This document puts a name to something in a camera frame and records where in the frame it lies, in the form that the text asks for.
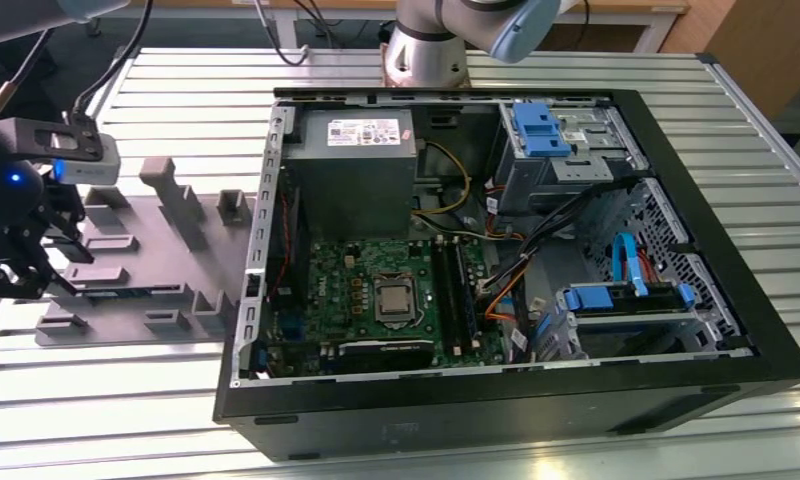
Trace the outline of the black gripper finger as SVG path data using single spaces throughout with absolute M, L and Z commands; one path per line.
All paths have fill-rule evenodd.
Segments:
M 32 207 L 22 223 L 22 258 L 28 264 L 48 264 L 41 240 L 49 239 L 70 262 L 90 264 L 93 255 L 82 245 L 78 224 L 85 209 L 74 185 L 33 184 Z
M 54 270 L 44 252 L 20 260 L 0 260 L 0 298 L 40 299 L 45 293 L 74 297 L 77 289 Z

